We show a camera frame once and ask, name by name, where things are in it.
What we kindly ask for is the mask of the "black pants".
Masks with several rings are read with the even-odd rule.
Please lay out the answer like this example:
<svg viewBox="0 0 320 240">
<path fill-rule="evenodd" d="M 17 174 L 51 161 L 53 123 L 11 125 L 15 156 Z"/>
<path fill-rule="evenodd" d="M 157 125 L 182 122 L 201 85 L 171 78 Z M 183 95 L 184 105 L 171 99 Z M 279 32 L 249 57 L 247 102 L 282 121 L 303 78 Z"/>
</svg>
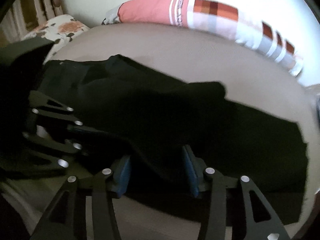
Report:
<svg viewBox="0 0 320 240">
<path fill-rule="evenodd" d="M 76 135 L 92 173 L 130 159 L 126 195 L 181 218 L 201 219 L 183 147 L 225 176 L 253 179 L 284 224 L 299 220 L 307 145 L 298 125 L 225 98 L 219 82 L 185 83 L 115 55 L 45 64 L 39 91 L 74 109 L 102 135 Z"/>
</svg>

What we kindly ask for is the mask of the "floral white pillow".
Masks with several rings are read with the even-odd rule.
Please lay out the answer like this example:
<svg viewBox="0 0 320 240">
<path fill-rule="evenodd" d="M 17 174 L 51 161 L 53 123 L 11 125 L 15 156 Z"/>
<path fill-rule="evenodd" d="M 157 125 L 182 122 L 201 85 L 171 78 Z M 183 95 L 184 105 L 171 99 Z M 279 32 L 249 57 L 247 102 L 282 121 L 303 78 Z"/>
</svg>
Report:
<svg viewBox="0 0 320 240">
<path fill-rule="evenodd" d="M 57 52 L 72 42 L 76 37 L 89 30 L 89 27 L 76 20 L 73 16 L 64 14 L 49 19 L 42 25 L 39 25 L 22 40 L 34 37 L 41 37 L 54 42 L 43 63 L 48 62 Z"/>
</svg>

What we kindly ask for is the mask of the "wooden slatted headboard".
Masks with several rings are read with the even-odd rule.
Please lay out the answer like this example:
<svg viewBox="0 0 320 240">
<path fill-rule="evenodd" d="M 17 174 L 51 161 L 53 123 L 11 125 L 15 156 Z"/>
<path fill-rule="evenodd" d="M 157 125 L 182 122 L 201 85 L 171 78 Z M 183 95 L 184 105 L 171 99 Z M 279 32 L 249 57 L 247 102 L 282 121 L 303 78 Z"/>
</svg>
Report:
<svg viewBox="0 0 320 240">
<path fill-rule="evenodd" d="M 62 14 L 62 0 L 15 0 L 1 17 L 1 47 L 20 41 L 39 25 Z"/>
</svg>

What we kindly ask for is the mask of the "grey textured bed cover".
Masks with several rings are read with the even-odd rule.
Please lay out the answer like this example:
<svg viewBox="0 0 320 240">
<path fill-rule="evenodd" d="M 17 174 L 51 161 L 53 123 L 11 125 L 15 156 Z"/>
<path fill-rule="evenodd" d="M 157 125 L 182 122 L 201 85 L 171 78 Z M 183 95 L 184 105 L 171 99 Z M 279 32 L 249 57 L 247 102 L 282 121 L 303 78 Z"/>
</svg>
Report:
<svg viewBox="0 0 320 240">
<path fill-rule="evenodd" d="M 115 55 L 185 83 L 219 82 L 228 101 L 296 123 L 307 145 L 304 198 L 299 220 L 281 222 L 290 239 L 319 239 L 319 114 L 315 109 L 319 98 L 311 96 L 283 67 L 240 45 L 214 35 L 157 24 L 95 27 L 49 61 L 105 61 Z M 103 134 L 68 130 L 56 122 L 35 120 L 35 115 L 33 124 L 37 126 L 36 135 L 62 144 L 75 144 L 76 135 Z M 78 161 L 62 177 L 1 179 L 1 239 L 31 239 L 46 208 L 69 177 L 83 179 L 100 171 L 92 173 Z M 201 219 L 195 221 L 144 205 L 128 197 L 127 189 L 112 200 L 120 239 L 199 239 L 202 198 L 196 198 L 201 202 Z M 87 239 L 94 239 L 91 204 L 92 198 L 87 197 Z M 232 239 L 234 221 L 229 200 L 225 239 Z"/>
</svg>

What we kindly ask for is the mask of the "pink patchwork long pillow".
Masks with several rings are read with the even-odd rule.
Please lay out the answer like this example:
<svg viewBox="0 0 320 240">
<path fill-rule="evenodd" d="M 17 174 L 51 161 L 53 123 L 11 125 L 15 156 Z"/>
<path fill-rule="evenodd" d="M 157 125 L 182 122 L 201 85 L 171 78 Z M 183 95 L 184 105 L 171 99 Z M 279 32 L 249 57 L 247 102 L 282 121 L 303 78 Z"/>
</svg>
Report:
<svg viewBox="0 0 320 240">
<path fill-rule="evenodd" d="M 130 0 L 109 10 L 103 25 L 157 23 L 203 31 L 231 40 L 298 76 L 304 62 L 277 29 L 231 5 L 211 0 Z"/>
</svg>

